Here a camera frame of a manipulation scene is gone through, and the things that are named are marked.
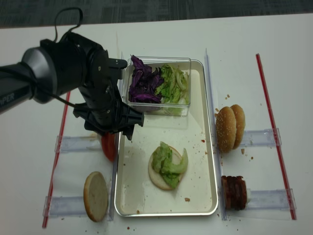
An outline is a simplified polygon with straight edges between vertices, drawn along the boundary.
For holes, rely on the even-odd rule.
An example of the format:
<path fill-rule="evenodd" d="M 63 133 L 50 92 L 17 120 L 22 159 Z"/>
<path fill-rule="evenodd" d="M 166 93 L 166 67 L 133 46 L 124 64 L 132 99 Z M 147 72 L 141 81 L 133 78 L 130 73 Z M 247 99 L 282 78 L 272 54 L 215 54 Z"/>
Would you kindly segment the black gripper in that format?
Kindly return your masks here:
<path fill-rule="evenodd" d="M 83 110 L 87 104 L 80 104 L 75 108 L 75 117 L 85 120 L 84 128 L 98 134 L 116 134 L 121 132 L 129 141 L 132 140 L 134 126 L 143 126 L 144 114 L 125 104 L 121 100 L 115 101 L 109 108 L 100 111 Z"/>

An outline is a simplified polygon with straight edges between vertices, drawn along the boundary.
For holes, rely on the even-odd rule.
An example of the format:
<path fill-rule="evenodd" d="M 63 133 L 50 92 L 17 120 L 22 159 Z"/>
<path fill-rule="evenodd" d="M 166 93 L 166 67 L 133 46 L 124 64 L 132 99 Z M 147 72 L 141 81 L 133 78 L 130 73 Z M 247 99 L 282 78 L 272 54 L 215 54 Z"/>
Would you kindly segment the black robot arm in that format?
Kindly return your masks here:
<path fill-rule="evenodd" d="M 132 138 L 144 114 L 122 101 L 117 86 L 125 60 L 113 59 L 103 47 L 68 32 L 59 42 L 41 40 L 22 60 L 0 69 L 0 110 L 6 112 L 28 99 L 46 104 L 78 89 L 84 103 L 73 105 L 84 127 L 100 135 L 121 132 Z"/>

